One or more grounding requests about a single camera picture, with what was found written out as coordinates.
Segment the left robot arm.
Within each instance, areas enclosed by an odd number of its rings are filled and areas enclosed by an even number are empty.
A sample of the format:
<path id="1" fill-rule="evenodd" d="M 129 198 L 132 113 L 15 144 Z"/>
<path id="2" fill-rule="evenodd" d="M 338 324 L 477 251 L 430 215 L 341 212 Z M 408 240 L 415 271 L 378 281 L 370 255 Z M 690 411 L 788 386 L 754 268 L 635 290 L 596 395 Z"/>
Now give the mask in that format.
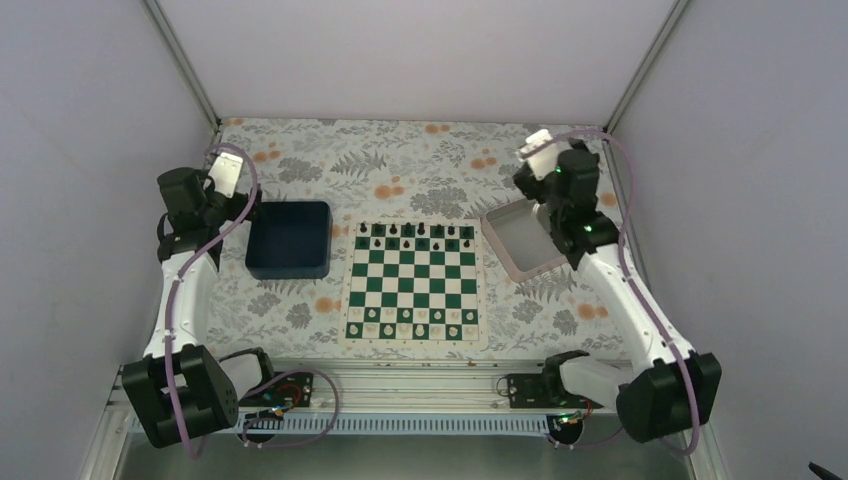
<path id="1" fill-rule="evenodd" d="M 225 236 L 254 216 L 252 185 L 237 192 L 238 166 L 176 168 L 157 185 L 165 212 L 157 225 L 163 289 L 142 357 L 123 365 L 121 384 L 149 443 L 190 447 L 195 438 L 235 426 L 243 398 L 270 402 L 278 377 L 269 356 L 251 348 L 217 359 L 206 347 L 209 307 Z"/>

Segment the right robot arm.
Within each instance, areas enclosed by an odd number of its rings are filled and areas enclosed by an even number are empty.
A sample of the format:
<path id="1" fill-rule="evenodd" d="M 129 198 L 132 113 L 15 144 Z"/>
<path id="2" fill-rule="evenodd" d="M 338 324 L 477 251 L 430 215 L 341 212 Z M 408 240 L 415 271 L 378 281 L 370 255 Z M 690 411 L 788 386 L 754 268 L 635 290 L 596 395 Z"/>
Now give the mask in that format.
<path id="1" fill-rule="evenodd" d="M 615 409 L 639 443 L 690 431 L 682 454 L 697 448 L 709 420 L 722 369 L 676 330 L 630 265 L 623 234 L 597 208 L 600 159 L 585 148 L 522 148 L 513 176 L 569 266 L 592 287 L 615 321 L 630 354 L 623 371 L 570 351 L 547 359 L 541 391 L 555 407 L 583 397 Z"/>

